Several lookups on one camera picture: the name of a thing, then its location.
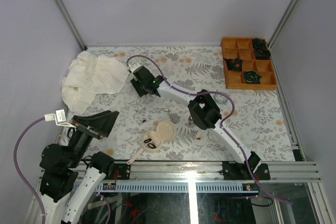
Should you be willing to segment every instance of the white wall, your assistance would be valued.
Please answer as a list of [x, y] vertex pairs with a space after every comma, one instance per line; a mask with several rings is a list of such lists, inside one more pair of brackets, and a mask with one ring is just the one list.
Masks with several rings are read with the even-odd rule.
[[87, 45], [270, 38], [290, 0], [63, 0]]
[[[64, 107], [60, 83], [79, 48], [53, 0], [0, 6], [0, 222], [21, 224], [32, 194], [15, 171], [14, 145], [31, 122]], [[19, 146], [19, 165], [34, 187], [41, 152], [57, 130], [40, 122]]]
[[299, 0], [272, 53], [308, 159], [336, 215], [336, 1]]

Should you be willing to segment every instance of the wooden tray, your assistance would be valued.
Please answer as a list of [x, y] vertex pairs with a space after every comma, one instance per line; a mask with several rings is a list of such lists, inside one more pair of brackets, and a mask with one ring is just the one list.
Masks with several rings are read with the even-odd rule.
[[[253, 38], [223, 38], [223, 59], [243, 60], [242, 71], [227, 69], [225, 60], [224, 75], [227, 89], [274, 90], [277, 88], [277, 79], [271, 60], [256, 60], [252, 46]], [[244, 72], [255, 70], [261, 76], [260, 84], [245, 83]]]

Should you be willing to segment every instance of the floral tablecloth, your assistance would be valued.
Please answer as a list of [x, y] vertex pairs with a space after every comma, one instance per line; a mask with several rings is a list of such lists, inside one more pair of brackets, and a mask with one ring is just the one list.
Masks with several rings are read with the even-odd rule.
[[[263, 161], [294, 161], [290, 140], [275, 91], [227, 90], [225, 88], [222, 52], [220, 47], [91, 47], [95, 55], [115, 57], [120, 62], [133, 55], [151, 57], [162, 68], [167, 78], [182, 87], [200, 91], [222, 91], [230, 95], [236, 105], [233, 116], [226, 121], [238, 138], [255, 151]], [[140, 62], [155, 76], [155, 66], [143, 58]], [[118, 110], [119, 117], [110, 136], [94, 139], [86, 155], [103, 151], [115, 159], [129, 159], [141, 147], [144, 132], [155, 130], [161, 120], [172, 121], [177, 129], [174, 141], [164, 144], [157, 153], [142, 153], [141, 159], [183, 161], [233, 160], [224, 145], [206, 131], [188, 122], [188, 108], [172, 100], [154, 95], [139, 97], [128, 80], [121, 92], [97, 95], [84, 116], [105, 110]], [[229, 102], [215, 95], [223, 115]], [[66, 140], [65, 130], [61, 140]]]

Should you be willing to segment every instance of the white cloth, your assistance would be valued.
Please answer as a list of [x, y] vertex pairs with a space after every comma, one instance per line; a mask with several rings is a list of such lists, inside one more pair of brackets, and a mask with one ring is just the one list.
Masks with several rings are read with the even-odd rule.
[[96, 94], [118, 93], [128, 76], [127, 68], [114, 58], [81, 52], [62, 81], [61, 96], [69, 110], [83, 114]]

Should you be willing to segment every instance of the table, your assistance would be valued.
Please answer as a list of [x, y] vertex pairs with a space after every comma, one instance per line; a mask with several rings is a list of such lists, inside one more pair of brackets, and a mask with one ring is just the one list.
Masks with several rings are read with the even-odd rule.
[[[228, 90], [225, 88], [222, 52], [220, 47], [90, 47], [95, 55], [115, 57], [120, 62], [133, 55], [151, 57], [167, 78], [182, 87], [195, 90], [221, 91], [235, 102], [236, 111], [226, 121], [237, 137], [262, 161], [294, 161], [290, 139], [275, 91]], [[154, 75], [159, 74], [148, 60], [135, 58]], [[103, 151], [115, 159], [130, 159], [141, 147], [144, 132], [155, 130], [162, 120], [172, 121], [177, 129], [174, 141], [164, 144], [157, 153], [142, 153], [140, 159], [181, 161], [231, 161], [224, 145], [207, 132], [188, 123], [188, 108], [154, 95], [139, 97], [128, 80], [120, 93], [97, 95], [83, 116], [105, 110], [118, 110], [119, 117], [110, 136], [94, 139], [86, 155]], [[213, 96], [223, 116], [231, 106], [219, 95]], [[66, 129], [61, 141], [66, 141]]]

